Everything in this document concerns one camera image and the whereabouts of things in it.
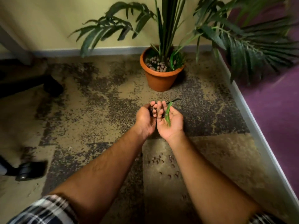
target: beige wall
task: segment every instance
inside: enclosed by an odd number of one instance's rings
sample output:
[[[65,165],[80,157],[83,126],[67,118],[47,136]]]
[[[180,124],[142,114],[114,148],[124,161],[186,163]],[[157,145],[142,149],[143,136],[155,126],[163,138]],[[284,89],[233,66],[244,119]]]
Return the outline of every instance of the beige wall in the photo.
[[[98,19],[109,7],[119,0],[0,0],[0,17],[24,41],[30,50],[73,49],[80,48],[83,40],[76,43],[76,35],[68,35],[82,27],[88,19]],[[155,10],[154,0],[122,0],[138,1]],[[196,7],[198,0],[187,0],[182,18],[188,16]],[[125,19],[125,12],[119,14]],[[178,30],[174,44],[178,44],[186,32],[193,28],[190,17]],[[156,22],[150,20],[141,33],[135,38],[129,34],[124,41],[117,41],[117,35],[99,42],[97,47],[116,46],[148,46],[157,43]],[[202,44],[209,41],[202,39]]]

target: forearm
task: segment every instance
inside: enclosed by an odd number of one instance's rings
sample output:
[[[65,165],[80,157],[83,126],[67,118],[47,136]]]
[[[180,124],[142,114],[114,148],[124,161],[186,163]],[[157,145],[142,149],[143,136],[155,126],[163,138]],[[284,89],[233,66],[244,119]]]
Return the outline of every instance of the forearm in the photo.
[[[192,202],[204,223],[242,224],[259,205],[180,134],[169,140]]]
[[[141,130],[133,126],[51,194],[68,199],[81,223],[98,223],[113,203],[145,139]]]

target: palm plant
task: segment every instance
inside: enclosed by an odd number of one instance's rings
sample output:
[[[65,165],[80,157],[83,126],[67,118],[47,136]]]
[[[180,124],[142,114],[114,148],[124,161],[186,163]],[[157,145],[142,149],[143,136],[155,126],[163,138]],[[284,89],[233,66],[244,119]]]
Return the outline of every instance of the palm plant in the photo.
[[[104,41],[112,34],[121,30],[118,40],[121,41],[132,31],[134,39],[138,36],[145,24],[149,20],[157,22],[159,32],[159,46],[151,44],[152,50],[160,60],[170,58],[171,68],[184,65],[180,50],[191,41],[197,40],[196,61],[199,59],[200,37],[205,37],[212,41],[214,49],[221,48],[231,66],[231,82],[239,77],[246,76],[248,82],[253,79],[256,69],[267,64],[274,71],[279,72],[280,67],[291,67],[294,65],[294,58],[297,58],[297,42],[291,41],[287,37],[287,32],[291,26],[297,25],[292,17],[286,15],[271,21],[248,26],[249,22],[260,13],[261,10],[285,3],[287,0],[232,0],[223,3],[220,0],[199,0],[196,9],[190,15],[195,19],[194,28],[186,33],[178,46],[173,46],[173,39],[177,29],[183,22],[189,20],[187,17],[181,19],[182,11],[186,0],[162,0],[160,11],[157,0],[155,0],[155,13],[150,11],[146,4],[137,2],[125,3],[119,1],[113,4],[106,12],[105,16],[98,20],[88,20],[85,26],[73,33],[79,32],[80,39],[86,36],[82,47],[81,56],[84,57],[101,40]],[[241,8],[240,14],[233,23],[227,19],[228,12],[234,8]],[[133,15],[139,13],[133,29],[129,21],[120,19],[115,15],[121,11],[126,11],[126,18],[129,19],[129,12]],[[245,18],[242,26],[240,19]]]

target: orange plant pot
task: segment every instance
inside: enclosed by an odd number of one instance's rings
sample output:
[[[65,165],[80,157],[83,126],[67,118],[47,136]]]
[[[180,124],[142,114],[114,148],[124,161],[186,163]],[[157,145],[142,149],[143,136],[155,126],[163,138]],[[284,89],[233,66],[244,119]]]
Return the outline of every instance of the orange plant pot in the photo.
[[[175,71],[169,72],[158,72],[154,71],[146,66],[144,63],[144,54],[148,50],[146,49],[140,56],[140,65],[145,71],[147,77],[147,83],[154,91],[164,92],[170,89],[174,83],[177,75],[184,69],[185,66],[182,66]]]

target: baseboard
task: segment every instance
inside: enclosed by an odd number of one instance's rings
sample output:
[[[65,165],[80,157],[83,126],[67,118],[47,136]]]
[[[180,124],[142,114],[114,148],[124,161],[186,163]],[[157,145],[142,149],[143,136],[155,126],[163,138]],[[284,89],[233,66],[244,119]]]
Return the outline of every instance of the baseboard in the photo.
[[[222,75],[224,80],[230,89],[230,92],[239,108],[247,127],[254,139],[255,145],[260,152],[261,158],[265,164],[266,172],[274,180],[277,190],[283,197],[283,202],[289,212],[289,218],[292,223],[299,223],[299,201],[293,191],[289,181],[287,180],[281,166],[279,165],[275,155],[273,154],[266,138],[264,137],[260,127],[258,126],[252,112],[250,111],[241,91],[239,90],[235,81],[230,83],[230,70],[224,62],[219,52],[220,62],[224,68]]]
[[[108,55],[130,55],[141,54],[148,46],[139,47],[107,47],[95,48],[90,54],[91,56],[108,56]],[[211,51],[211,45],[200,45],[199,50]],[[183,52],[196,52],[196,45],[188,45],[182,49]],[[37,58],[54,58],[54,57],[71,57],[80,56],[79,49],[51,49],[42,51],[33,51],[33,55]],[[0,53],[0,60],[14,59],[15,56],[11,52]]]

